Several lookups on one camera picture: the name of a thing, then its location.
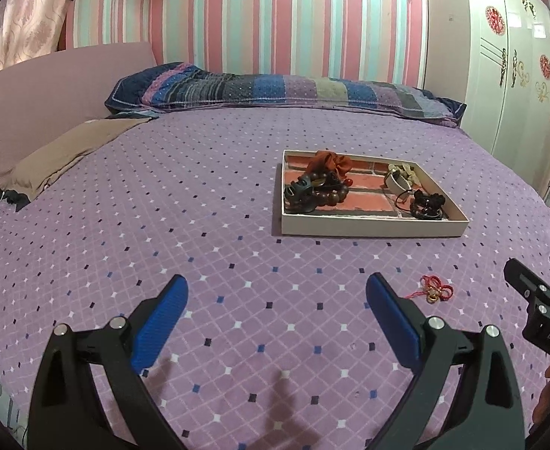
cabinet handle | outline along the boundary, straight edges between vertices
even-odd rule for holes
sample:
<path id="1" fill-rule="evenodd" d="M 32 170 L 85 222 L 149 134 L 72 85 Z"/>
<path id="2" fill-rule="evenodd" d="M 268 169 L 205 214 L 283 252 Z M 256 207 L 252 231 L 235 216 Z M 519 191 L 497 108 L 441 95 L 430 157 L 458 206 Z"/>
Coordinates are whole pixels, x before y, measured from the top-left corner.
<path id="1" fill-rule="evenodd" d="M 513 56 L 513 85 L 511 88 L 514 88 L 514 82 L 517 80 L 517 49 L 514 50 Z"/>
<path id="2" fill-rule="evenodd" d="M 507 69 L 507 54 L 506 49 L 502 48 L 502 67 L 500 68 L 500 87 L 504 84 L 504 76 Z"/>

wardrobe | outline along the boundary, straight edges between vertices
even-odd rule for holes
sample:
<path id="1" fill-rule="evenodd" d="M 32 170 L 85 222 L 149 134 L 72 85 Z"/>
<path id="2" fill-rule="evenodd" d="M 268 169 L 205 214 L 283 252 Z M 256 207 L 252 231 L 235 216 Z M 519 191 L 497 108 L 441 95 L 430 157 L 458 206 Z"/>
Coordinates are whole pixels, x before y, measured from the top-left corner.
<path id="1" fill-rule="evenodd" d="M 550 11 L 541 0 L 429 0 L 425 88 L 538 192 L 550 174 Z"/>

mattress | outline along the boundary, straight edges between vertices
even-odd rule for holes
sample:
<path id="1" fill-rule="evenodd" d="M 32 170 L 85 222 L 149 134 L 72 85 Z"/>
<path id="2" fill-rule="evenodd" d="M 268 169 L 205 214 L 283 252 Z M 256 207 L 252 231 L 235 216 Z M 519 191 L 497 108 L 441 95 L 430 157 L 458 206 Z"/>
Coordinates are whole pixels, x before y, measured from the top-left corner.
<path id="1" fill-rule="evenodd" d="M 462 238 L 277 234 L 285 148 L 417 161 L 471 219 Z M 189 448 L 364 448 L 411 378 L 370 309 L 382 272 L 400 295 L 435 273 L 444 303 L 416 302 L 454 328 L 500 327 L 526 424 L 547 356 L 520 336 L 523 299 L 502 277 L 519 258 L 550 284 L 550 208 L 457 129 L 346 111 L 182 111 L 105 145 L 19 213 L 0 204 L 0 377 L 27 409 L 55 323 L 99 327 L 187 278 L 186 311 L 142 377 Z M 427 427 L 440 427 L 453 369 Z M 100 374 L 115 431 L 127 437 Z"/>

orange scrunchie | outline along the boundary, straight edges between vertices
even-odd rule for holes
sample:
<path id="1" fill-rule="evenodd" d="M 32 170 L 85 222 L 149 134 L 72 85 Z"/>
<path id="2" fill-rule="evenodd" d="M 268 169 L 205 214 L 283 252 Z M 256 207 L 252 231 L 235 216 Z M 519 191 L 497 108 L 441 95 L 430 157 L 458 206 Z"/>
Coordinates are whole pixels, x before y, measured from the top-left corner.
<path id="1" fill-rule="evenodd" d="M 338 155 L 331 150 L 319 150 L 306 167 L 306 173 L 320 173 L 337 171 L 337 175 L 344 179 L 346 173 L 352 169 L 352 159 L 345 155 Z"/>

human hand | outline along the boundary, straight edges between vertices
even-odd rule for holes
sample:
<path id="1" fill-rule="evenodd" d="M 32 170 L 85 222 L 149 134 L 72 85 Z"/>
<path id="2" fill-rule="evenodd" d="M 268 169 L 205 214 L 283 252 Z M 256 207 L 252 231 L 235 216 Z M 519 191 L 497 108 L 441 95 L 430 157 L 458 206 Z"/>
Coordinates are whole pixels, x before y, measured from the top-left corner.
<path id="1" fill-rule="evenodd" d="M 544 377 L 550 379 L 550 365 L 546 369 L 546 372 L 544 372 Z M 532 415 L 532 420 L 534 425 L 539 425 L 542 421 L 544 421 L 544 418 L 546 418 L 546 415 L 548 414 L 550 406 L 550 380 L 546 383 L 546 386 L 544 389 L 540 392 L 540 399 L 538 400 L 537 406 L 534 408 L 534 412 Z"/>

